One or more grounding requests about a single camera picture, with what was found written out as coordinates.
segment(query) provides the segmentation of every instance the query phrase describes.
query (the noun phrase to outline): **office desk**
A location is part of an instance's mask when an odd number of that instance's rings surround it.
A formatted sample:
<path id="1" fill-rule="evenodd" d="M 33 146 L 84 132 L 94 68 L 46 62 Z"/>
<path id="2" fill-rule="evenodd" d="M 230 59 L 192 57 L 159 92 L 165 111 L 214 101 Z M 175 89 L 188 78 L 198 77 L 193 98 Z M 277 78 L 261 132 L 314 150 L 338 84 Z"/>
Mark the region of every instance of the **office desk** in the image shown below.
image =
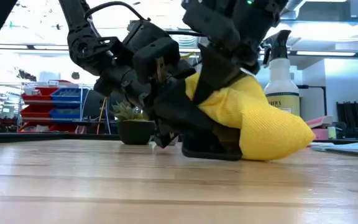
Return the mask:
<path id="1" fill-rule="evenodd" d="M 0 223 L 358 223 L 358 157 L 184 157 L 117 141 L 0 144 Z"/>

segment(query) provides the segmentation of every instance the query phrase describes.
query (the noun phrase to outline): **yellow cloth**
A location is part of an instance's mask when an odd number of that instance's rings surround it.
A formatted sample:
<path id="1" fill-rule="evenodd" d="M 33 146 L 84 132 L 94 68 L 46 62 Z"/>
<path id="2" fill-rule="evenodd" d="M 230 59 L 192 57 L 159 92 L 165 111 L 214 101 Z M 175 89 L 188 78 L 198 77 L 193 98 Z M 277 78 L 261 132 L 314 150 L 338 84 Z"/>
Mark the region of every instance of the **yellow cloth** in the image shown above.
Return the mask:
<path id="1" fill-rule="evenodd" d="M 186 78 L 186 95 L 190 99 L 199 77 L 196 73 Z M 198 107 L 217 123 L 241 130 L 243 159 L 281 159 L 305 148 L 315 138 L 299 116 L 270 106 L 252 75 L 215 91 Z"/>

